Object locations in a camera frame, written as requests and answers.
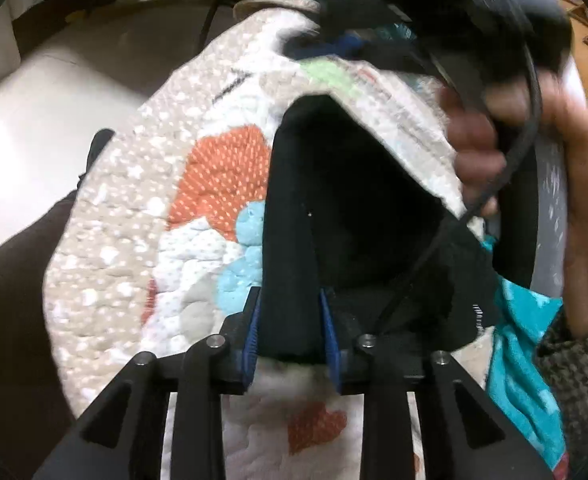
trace patchwork fabric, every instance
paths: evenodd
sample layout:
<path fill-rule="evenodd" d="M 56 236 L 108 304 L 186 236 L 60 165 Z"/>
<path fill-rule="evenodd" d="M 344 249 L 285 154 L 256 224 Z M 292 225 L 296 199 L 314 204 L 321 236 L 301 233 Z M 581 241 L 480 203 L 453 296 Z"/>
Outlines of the patchwork fabric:
<path fill-rule="evenodd" d="M 281 56 L 280 38 L 310 25 L 293 10 L 266 9 L 225 32 L 117 131 L 88 175 L 44 284 L 54 358 L 75 413 L 137 351 L 186 351 L 261 283 L 270 150 L 299 96 L 332 95 L 462 212 L 438 110 L 369 65 Z M 456 354 L 479 382 L 487 337 Z M 248 394 L 223 398 L 222 412 L 228 478 L 358 478 L 362 398 L 334 393 L 325 367 L 259 359 Z M 418 431 L 414 438 L 422 460 Z M 168 431 L 164 478 L 170 440 Z"/>

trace white floor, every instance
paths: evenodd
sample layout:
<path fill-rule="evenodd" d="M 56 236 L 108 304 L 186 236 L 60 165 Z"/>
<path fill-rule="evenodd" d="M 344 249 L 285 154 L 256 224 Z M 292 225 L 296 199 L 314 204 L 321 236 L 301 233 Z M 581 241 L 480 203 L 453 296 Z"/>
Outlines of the white floor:
<path fill-rule="evenodd" d="M 50 38 L 0 83 L 0 244 L 76 186 L 94 133 L 120 124 L 188 61 L 207 5 L 181 1 Z M 212 34 L 231 23 L 216 15 Z"/>

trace patterned clothing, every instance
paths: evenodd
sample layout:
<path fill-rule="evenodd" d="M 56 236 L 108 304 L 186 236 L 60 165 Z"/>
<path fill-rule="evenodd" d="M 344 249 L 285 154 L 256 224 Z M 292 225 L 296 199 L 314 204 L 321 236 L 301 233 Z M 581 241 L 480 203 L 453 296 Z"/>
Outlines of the patterned clothing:
<path fill-rule="evenodd" d="M 561 310 L 534 359 L 561 409 L 570 466 L 576 470 L 588 456 L 588 337 L 572 339 Z"/>

